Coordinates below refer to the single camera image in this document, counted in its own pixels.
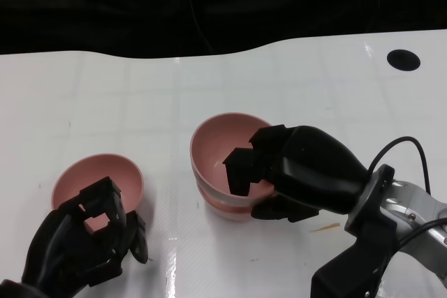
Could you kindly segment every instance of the pink bowl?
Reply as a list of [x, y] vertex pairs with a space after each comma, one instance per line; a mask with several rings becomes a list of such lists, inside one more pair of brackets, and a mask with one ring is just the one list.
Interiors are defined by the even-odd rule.
[[[83, 158], [70, 166], [57, 180], [51, 196], [51, 206], [57, 209], [63, 202], [75, 197], [83, 188], [109, 176], [121, 191], [126, 213], [133, 211], [141, 202], [143, 178], [137, 165], [128, 158], [116, 154], [98, 154]], [[102, 214], [85, 221], [93, 231], [103, 228], [108, 218]]]
[[251, 218], [253, 206], [273, 194], [273, 185], [261, 181], [251, 184], [247, 197], [232, 195], [222, 163], [234, 148], [251, 148], [251, 136], [268, 126], [268, 122], [252, 115], [225, 113], [204, 121], [193, 134], [190, 154], [197, 187], [213, 211], [225, 218]]

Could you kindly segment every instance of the bowl rim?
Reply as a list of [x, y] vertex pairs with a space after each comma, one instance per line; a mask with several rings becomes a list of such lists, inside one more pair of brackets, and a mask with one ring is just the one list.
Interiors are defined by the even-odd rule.
[[69, 170], [71, 170], [75, 165], [77, 165], [77, 164], [79, 164], [79, 163], [81, 163], [81, 162], [83, 162], [83, 161], [89, 160], [90, 158], [97, 157], [97, 156], [115, 156], [115, 157], [118, 157], [118, 158], [123, 158], [125, 161], [128, 161], [130, 164], [132, 164], [132, 165], [136, 168], [136, 170], [138, 171], [138, 174], [140, 175], [140, 180], [141, 180], [140, 194], [139, 194], [139, 196], [138, 196], [138, 201], [137, 201], [137, 204], [136, 204], [135, 208], [138, 207], [138, 205], [141, 203], [142, 195], [143, 195], [143, 193], [144, 193], [144, 189], [145, 189], [145, 180], [144, 180], [144, 178], [143, 178], [143, 176], [142, 176], [142, 173], [141, 173], [140, 168], [139, 168], [139, 167], [135, 164], [135, 162], [133, 162], [130, 158], [127, 158], [127, 157], [125, 157], [125, 156], [123, 156], [123, 155], [119, 155], [119, 154], [109, 154], [109, 153], [102, 153], [102, 154], [94, 154], [94, 155], [90, 155], [90, 156], [81, 158], [80, 160], [74, 162], [72, 165], [70, 165], [68, 168], [66, 168], [66, 169], [64, 170], [64, 172], [62, 172], [62, 174], [61, 174], [61, 175], [59, 176], [59, 178], [56, 180], [56, 183], [54, 183], [53, 191], [51, 192], [51, 208], [52, 208], [52, 209], [57, 209], [57, 208], [55, 207], [55, 205], [54, 205], [54, 192], [56, 191], [57, 185], [58, 185], [59, 182], [61, 181], [62, 177], [65, 176], [65, 174], [66, 174]]
[[197, 168], [197, 166], [196, 166], [196, 163], [194, 162], [194, 159], [193, 159], [193, 150], [192, 150], [192, 149], [193, 149], [193, 142], [194, 142], [194, 139], [196, 138], [196, 134], [197, 134], [198, 130], [201, 129], [206, 123], [210, 122], [211, 120], [218, 119], [218, 118], [220, 118], [220, 117], [224, 117], [224, 116], [227, 116], [227, 115], [238, 115], [238, 116], [244, 116], [244, 117], [251, 117], [251, 118], [253, 118], [253, 119], [256, 119], [256, 120], [259, 120], [259, 121], [265, 123], [265, 124], [267, 125], [266, 127], [271, 126], [271, 124], [270, 124], [269, 122], [267, 122], [266, 120], [264, 120], [264, 119], [255, 117], [254, 115], [251, 115], [251, 114], [240, 113], [240, 112], [227, 112], [227, 113], [216, 114], [216, 115], [214, 115], [214, 116], [212, 116], [212, 117], [210, 117], [210, 118], [204, 120], [204, 122], [202, 122], [202, 123], [196, 128], [196, 130], [194, 131], [193, 136], [192, 136], [192, 138], [191, 138], [191, 142], [190, 142], [190, 144], [189, 144], [189, 156], [190, 156], [190, 158], [191, 158], [191, 165], [193, 166], [193, 172], [194, 172], [194, 174], [197, 174], [197, 175], [200, 177], [200, 179], [201, 179], [201, 180], [202, 180], [202, 181], [203, 181], [209, 188], [211, 188], [214, 192], [216, 192], [216, 193], [218, 193], [218, 194], [220, 194], [220, 195], [222, 195], [222, 196], [224, 196], [224, 197], [232, 198], [232, 199], [234, 199], [234, 200], [237, 199], [237, 200], [239, 200], [239, 201], [243, 201], [243, 200], [245, 200], [246, 202], [247, 202], [247, 201], [248, 201], [248, 202], [252, 202], [252, 201], [261, 200], [261, 199], [264, 199], [264, 198], [266, 198], [266, 197], [271, 196], [271, 195], [274, 193], [274, 190], [273, 190], [272, 192], [269, 192], [269, 193], [266, 192], [265, 195], [260, 195], [259, 197], [256, 197], [256, 198], [249, 198], [249, 197], [246, 197], [246, 196], [243, 196], [243, 195], [232, 195], [232, 194], [228, 194], [228, 193], [222, 192], [222, 191], [220, 191], [219, 189], [213, 187], [213, 185], [211, 185], [211, 183], [210, 183], [208, 180], [206, 180], [206, 178], [204, 178], [204, 176], [200, 173], [200, 171], [198, 171], [198, 168]]

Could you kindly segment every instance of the white table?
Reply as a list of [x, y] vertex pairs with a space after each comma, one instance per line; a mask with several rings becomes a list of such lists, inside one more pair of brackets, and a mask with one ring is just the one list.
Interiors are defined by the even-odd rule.
[[[348, 248], [346, 217], [297, 224], [232, 223], [206, 210], [189, 162], [204, 119], [246, 112], [272, 124], [318, 126], [365, 164], [389, 141], [424, 146], [432, 193], [447, 202], [447, 32], [303, 38], [217, 57], [121, 59], [89, 52], [0, 57], [0, 279], [19, 281], [29, 243], [50, 211], [57, 177], [80, 158], [118, 153], [145, 176], [155, 206], [153, 262], [130, 255], [120, 278], [79, 297], [308, 297], [313, 273]], [[408, 49], [410, 73], [386, 55]], [[384, 162], [423, 185], [417, 151]], [[311, 232], [323, 226], [342, 226]], [[391, 261], [381, 297], [443, 297], [439, 280], [407, 255]]]

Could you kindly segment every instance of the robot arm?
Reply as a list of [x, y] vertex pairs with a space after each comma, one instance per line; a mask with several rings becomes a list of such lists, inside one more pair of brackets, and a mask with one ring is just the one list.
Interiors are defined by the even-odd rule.
[[[89, 232], [84, 221], [101, 214], [110, 222]], [[29, 247], [22, 282], [4, 281], [0, 296], [71, 298], [119, 276], [129, 249], [146, 263], [145, 223], [135, 211], [124, 213], [120, 191], [106, 177], [47, 215]]]
[[274, 185], [277, 195], [256, 205], [254, 218], [296, 222], [320, 209], [349, 215], [345, 230], [357, 240], [314, 274], [312, 298], [374, 297], [398, 250], [446, 283], [444, 228], [432, 228], [408, 244], [405, 237], [423, 223], [447, 217], [447, 205], [413, 184], [394, 181], [394, 169], [387, 165], [368, 175], [343, 144], [317, 128], [262, 128], [250, 143], [253, 149], [235, 149], [224, 164], [233, 194], [247, 195], [250, 182], [261, 179]]

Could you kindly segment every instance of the small debris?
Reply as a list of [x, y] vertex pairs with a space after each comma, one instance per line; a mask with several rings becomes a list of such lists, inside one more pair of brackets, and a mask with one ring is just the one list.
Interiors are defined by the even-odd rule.
[[340, 223], [333, 223], [332, 225], [325, 226], [325, 227], [319, 228], [317, 230], [311, 230], [310, 232], [311, 233], [313, 233], [313, 232], [320, 232], [321, 230], [328, 230], [329, 228], [340, 227], [340, 226], [341, 226]]

